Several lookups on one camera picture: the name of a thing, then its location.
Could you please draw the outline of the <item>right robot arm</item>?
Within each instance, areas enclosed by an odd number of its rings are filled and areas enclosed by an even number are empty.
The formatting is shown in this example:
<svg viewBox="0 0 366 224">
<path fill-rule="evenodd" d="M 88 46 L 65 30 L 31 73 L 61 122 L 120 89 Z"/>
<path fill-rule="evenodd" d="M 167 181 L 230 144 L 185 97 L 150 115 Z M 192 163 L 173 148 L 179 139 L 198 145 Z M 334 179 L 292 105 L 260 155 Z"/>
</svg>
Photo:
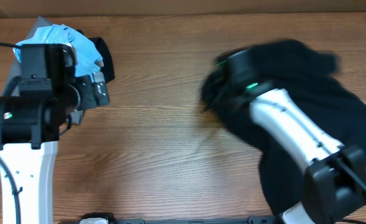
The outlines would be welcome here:
<svg viewBox="0 0 366 224">
<path fill-rule="evenodd" d="M 331 137 L 303 113 L 284 88 L 259 77 L 248 49 L 220 56 L 223 88 L 286 151 L 303 176 L 302 199 L 275 217 L 275 223 L 346 222 L 366 206 L 364 152 Z"/>
</svg>

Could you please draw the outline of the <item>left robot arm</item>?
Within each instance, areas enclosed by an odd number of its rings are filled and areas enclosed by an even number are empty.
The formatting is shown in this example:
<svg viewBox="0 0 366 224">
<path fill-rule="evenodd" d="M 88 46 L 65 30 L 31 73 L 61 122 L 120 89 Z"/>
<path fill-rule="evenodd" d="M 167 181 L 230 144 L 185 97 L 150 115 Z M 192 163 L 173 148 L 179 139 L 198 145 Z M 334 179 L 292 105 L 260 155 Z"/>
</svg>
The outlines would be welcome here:
<svg viewBox="0 0 366 224">
<path fill-rule="evenodd" d="M 4 223 L 53 222 L 53 171 L 61 126 L 109 103 L 101 72 L 78 77 L 70 44 L 24 44 L 21 72 L 0 96 Z"/>
</svg>

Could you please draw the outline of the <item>black t-shirt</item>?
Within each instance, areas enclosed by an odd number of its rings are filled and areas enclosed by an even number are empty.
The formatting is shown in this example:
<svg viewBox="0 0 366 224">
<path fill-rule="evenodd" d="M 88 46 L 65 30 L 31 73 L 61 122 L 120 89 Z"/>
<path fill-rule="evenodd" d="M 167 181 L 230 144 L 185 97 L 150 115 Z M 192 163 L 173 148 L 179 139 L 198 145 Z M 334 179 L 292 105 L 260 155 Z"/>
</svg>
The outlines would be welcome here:
<svg viewBox="0 0 366 224">
<path fill-rule="evenodd" d="M 255 74 L 286 89 L 321 129 L 346 146 L 358 146 L 366 156 L 366 104 L 332 77 L 337 70 L 336 55 L 317 52 L 293 39 L 253 45 L 248 50 Z M 251 122 L 236 101 L 235 91 L 223 90 L 223 85 L 223 72 L 212 72 L 203 84 L 201 99 L 232 134 L 261 150 L 258 169 L 264 197 L 273 214 L 284 212 L 301 200 L 301 171 L 276 140 Z"/>
</svg>

